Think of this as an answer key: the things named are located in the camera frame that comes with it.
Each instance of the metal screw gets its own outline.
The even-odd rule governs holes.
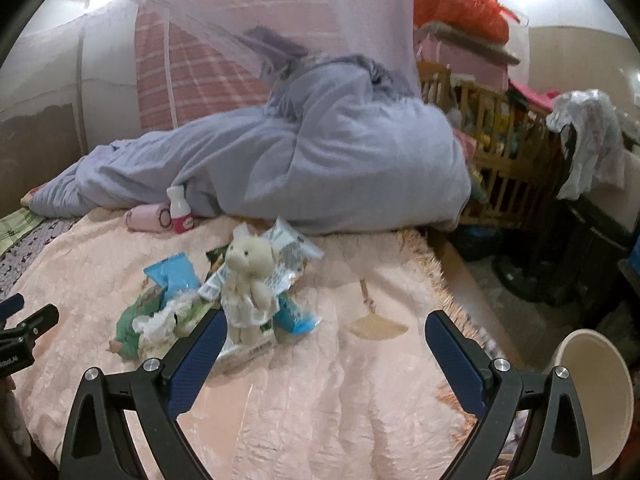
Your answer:
[[[144,363],[142,363],[142,367],[147,372],[155,372],[160,367],[160,361],[155,357],[152,357],[151,359],[147,359]]]
[[[560,377],[561,379],[566,379],[569,376],[569,370],[567,370],[563,366],[557,366],[556,367],[556,375],[558,377]]]
[[[508,372],[511,370],[511,363],[500,357],[494,361],[494,367],[499,372]]]
[[[84,378],[87,381],[93,381],[97,376],[98,376],[99,372],[98,372],[98,368],[89,368],[85,373],[84,373]]]

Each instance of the person under blanket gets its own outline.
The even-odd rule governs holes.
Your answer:
[[[169,186],[184,185],[196,216],[282,216],[307,234],[457,222],[470,194],[463,151],[404,76],[262,27],[244,39],[275,46],[264,52],[267,104],[97,146],[37,190],[30,209],[82,216],[164,203]]]

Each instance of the fuzzy pink bedspread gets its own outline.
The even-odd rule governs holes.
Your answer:
[[[26,300],[19,318],[53,303],[60,322],[15,381],[28,428],[47,455],[59,456],[84,371],[134,367],[107,346],[143,288],[142,269],[185,251],[202,279],[205,251],[227,243],[237,224],[218,218],[180,236],[134,234],[119,214],[95,210],[44,249],[14,288]],[[465,426],[437,399],[444,377],[424,341],[427,314],[452,307],[439,263],[414,231],[314,241],[326,256],[296,284],[296,299],[322,323],[229,376],[210,377],[178,418],[185,435],[216,480],[439,478]],[[409,326],[404,335],[368,341],[345,330],[367,313],[362,278],[377,312]],[[161,479],[142,430],[135,425],[132,434],[149,478]]]

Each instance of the black clamp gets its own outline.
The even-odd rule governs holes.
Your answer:
[[[486,480],[519,410],[530,410],[508,480],[591,480],[591,454],[580,400],[569,371],[521,372],[491,360],[443,311],[424,327],[427,343],[462,408],[476,426],[442,480]]]
[[[20,294],[0,303],[0,319],[6,321],[24,307]],[[0,331],[0,378],[33,364],[33,347],[36,339],[58,323],[58,309],[48,304],[23,320],[17,327]]]
[[[209,310],[190,336],[163,359],[133,372],[105,375],[89,368],[66,425],[60,479],[146,479],[125,411],[138,414],[149,448],[166,480],[209,479],[180,430],[177,417],[191,409],[226,341],[224,312]]]
[[[226,339],[222,311],[210,310],[164,359],[138,370],[104,375],[89,368],[66,427],[61,480],[140,480],[146,474],[132,442],[125,410],[136,411],[167,480],[210,480],[177,424],[188,411]],[[478,418],[442,480],[486,480],[519,410],[530,410],[508,480],[590,480],[591,455],[580,402],[569,372],[520,372],[491,360],[463,337],[443,311],[430,314],[425,336],[462,408]]]

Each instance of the teddy bear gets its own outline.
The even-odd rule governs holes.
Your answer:
[[[257,342],[260,327],[278,311],[278,301],[265,282],[278,257],[269,241],[257,236],[235,238],[226,250],[228,273],[220,299],[234,344]]]

